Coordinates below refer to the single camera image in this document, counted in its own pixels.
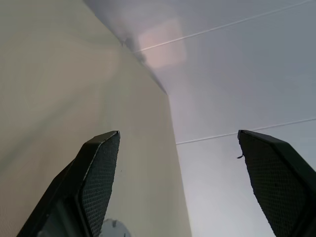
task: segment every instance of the textured rubber grip pad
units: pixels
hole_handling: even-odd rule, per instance
[[[79,202],[93,237],[98,237],[112,193],[119,134],[100,145],[79,192]]]
[[[292,236],[309,205],[308,190],[271,144],[245,133],[239,143],[253,192],[273,232]]]

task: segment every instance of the ceiling panel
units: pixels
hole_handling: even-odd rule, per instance
[[[316,118],[316,2],[143,51],[177,143]]]
[[[240,21],[302,0],[85,0],[132,51]]]

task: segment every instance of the beige wall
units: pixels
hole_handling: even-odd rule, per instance
[[[167,96],[80,0],[0,0],[0,236],[94,135],[121,131],[107,217],[191,231]]]

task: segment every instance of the white wall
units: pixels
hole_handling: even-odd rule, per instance
[[[288,141],[316,168],[316,2],[86,2],[169,95],[193,236],[273,236],[237,131]]]
[[[107,218],[190,237],[167,96],[80,0],[0,0],[0,236],[84,142],[120,130]]]

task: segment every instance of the ceiling seam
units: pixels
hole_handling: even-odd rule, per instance
[[[298,123],[303,123],[303,122],[310,122],[310,121],[314,121],[314,120],[316,120],[316,118],[298,120],[298,121],[294,121],[294,122],[287,122],[287,123],[271,125],[271,126],[266,126],[266,127],[259,127],[259,128],[255,128],[255,129],[248,129],[248,130],[250,130],[250,131],[260,131],[260,130],[264,130],[264,129],[268,129],[268,128],[282,127],[282,126],[298,124]],[[205,138],[200,138],[200,139],[195,139],[195,140],[190,140],[190,141],[185,141],[185,142],[178,142],[178,143],[176,143],[176,145],[182,145],[182,144],[187,144],[187,143],[199,142],[199,141],[204,141],[204,140],[211,140],[211,139],[214,139],[214,138],[227,137],[227,136],[236,135],[236,134],[238,134],[238,132],[222,134],[222,135],[213,136],[213,137],[205,137]]]
[[[298,7],[298,6],[301,6],[301,5],[306,4],[308,2],[313,2],[313,1],[315,1],[315,0],[306,0],[306,1],[294,4],[294,5],[286,6],[286,7],[280,8],[280,9],[276,9],[276,10],[273,10],[273,11],[265,12],[265,13],[258,14],[258,15],[255,15],[255,16],[251,16],[251,17],[248,17],[248,18],[245,18],[245,19],[242,19],[242,20],[239,20],[239,21],[235,21],[235,22],[232,22],[232,23],[229,23],[229,24],[226,24],[226,25],[214,27],[214,28],[209,29],[209,30],[205,30],[205,31],[194,33],[194,34],[191,34],[191,35],[188,35],[188,36],[184,36],[184,37],[181,37],[181,38],[173,39],[173,40],[170,40],[170,41],[167,41],[167,42],[164,42],[164,43],[159,43],[159,44],[156,44],[156,45],[153,45],[153,46],[150,46],[150,47],[146,47],[146,48],[134,51],[133,53],[140,53],[142,51],[146,51],[146,50],[149,50],[149,49],[152,49],[152,48],[163,46],[165,44],[169,44],[169,43],[173,43],[173,42],[176,42],[176,41],[184,40],[184,39],[187,39],[187,38],[199,36],[199,35],[202,35],[202,34],[207,33],[207,32],[223,29],[225,27],[236,25],[236,24],[239,24],[239,23],[242,23],[242,22],[246,22],[246,21],[249,21],[249,20],[252,20],[252,19],[256,19],[256,18],[259,18],[259,17],[263,17],[263,16],[274,14],[274,13],[282,12],[284,10],[295,8],[295,7]]]

